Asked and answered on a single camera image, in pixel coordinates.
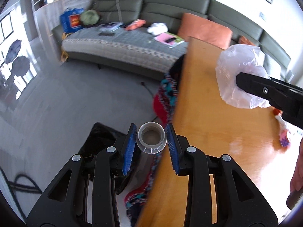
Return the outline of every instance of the white cloth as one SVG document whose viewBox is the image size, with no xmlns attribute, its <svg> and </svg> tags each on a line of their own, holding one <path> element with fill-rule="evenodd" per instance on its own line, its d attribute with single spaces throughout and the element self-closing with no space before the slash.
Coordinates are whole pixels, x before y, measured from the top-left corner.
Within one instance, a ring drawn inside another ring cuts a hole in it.
<svg viewBox="0 0 303 227">
<path fill-rule="evenodd" d="M 164 23 L 154 23 L 147 28 L 147 32 L 153 34 L 154 36 L 160 35 L 161 33 L 168 32 L 169 29 Z"/>
</svg>

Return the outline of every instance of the black remote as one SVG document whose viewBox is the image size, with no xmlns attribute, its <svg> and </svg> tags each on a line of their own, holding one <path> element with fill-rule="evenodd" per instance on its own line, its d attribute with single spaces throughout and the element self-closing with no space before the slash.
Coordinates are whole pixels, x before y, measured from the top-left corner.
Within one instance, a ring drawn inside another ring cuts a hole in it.
<svg viewBox="0 0 303 227">
<path fill-rule="evenodd" d="M 114 32 L 100 32 L 99 36 L 114 36 Z"/>
<path fill-rule="evenodd" d="M 175 41 L 176 39 L 177 39 L 177 38 L 172 37 L 172 38 L 170 38 L 170 39 L 167 39 L 165 42 L 166 42 L 167 44 L 169 44 L 170 42 Z"/>
</svg>

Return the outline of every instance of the light switch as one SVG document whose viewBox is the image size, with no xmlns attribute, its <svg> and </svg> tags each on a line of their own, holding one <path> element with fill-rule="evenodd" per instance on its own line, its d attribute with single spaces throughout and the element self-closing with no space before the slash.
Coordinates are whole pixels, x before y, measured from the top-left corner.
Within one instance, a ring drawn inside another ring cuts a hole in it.
<svg viewBox="0 0 303 227">
<path fill-rule="evenodd" d="M 294 77 L 294 74 L 292 73 L 291 70 L 289 70 L 286 77 L 285 77 L 285 81 L 290 82 L 293 79 L 293 77 Z"/>
<path fill-rule="evenodd" d="M 263 19 L 264 21 L 266 21 L 265 14 L 263 14 L 262 12 L 260 12 L 260 15 L 259 15 L 259 16 L 260 16 L 261 19 Z"/>
</svg>

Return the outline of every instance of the gray blanket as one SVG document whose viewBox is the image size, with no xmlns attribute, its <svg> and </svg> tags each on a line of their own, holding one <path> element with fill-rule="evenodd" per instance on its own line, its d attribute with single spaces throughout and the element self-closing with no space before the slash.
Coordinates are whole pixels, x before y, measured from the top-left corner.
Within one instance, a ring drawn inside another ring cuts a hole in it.
<svg viewBox="0 0 303 227">
<path fill-rule="evenodd" d="M 84 28 L 63 40 L 67 52 L 94 54 L 114 60 L 167 72 L 187 51 L 187 42 L 175 48 L 157 42 L 146 28 L 126 31 L 119 28 L 114 36 L 100 36 L 97 27 Z"/>
</svg>

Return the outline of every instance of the black cable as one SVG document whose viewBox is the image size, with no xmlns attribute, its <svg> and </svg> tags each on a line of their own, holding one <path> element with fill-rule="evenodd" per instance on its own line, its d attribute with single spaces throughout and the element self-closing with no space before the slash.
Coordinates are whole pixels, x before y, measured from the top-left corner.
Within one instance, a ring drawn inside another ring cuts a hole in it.
<svg viewBox="0 0 303 227">
<path fill-rule="evenodd" d="M 151 122 L 154 122 L 157 119 L 158 116 L 154 117 L 154 119 Z"/>
<path fill-rule="evenodd" d="M 33 179 L 31 179 L 29 176 L 25 175 L 25 174 L 19 174 L 15 177 L 15 181 L 14 182 L 10 182 L 3 169 L 0 167 L 1 173 L 3 174 L 4 180 L 6 181 L 6 184 L 10 190 L 10 193 L 13 197 L 13 200 L 21 214 L 21 217 L 23 218 L 23 221 L 26 223 L 27 217 L 25 216 L 24 212 L 21 209 L 21 206 L 19 204 L 19 201 L 14 193 L 15 191 L 20 191 L 20 192 L 27 192 L 27 193 L 33 193 L 33 194 L 42 194 L 42 190 L 39 188 L 39 186 L 35 183 L 35 181 Z M 18 184 L 17 181 L 19 178 L 21 177 L 25 177 L 26 179 L 28 179 L 33 185 L 34 187 L 31 186 L 27 186 L 27 185 L 22 185 L 22 184 Z"/>
<path fill-rule="evenodd" d="M 145 85 L 145 82 L 141 82 L 140 83 L 144 88 L 147 89 L 147 91 L 150 93 L 151 97 L 154 98 L 154 94 L 152 93 L 152 91 Z"/>
</svg>

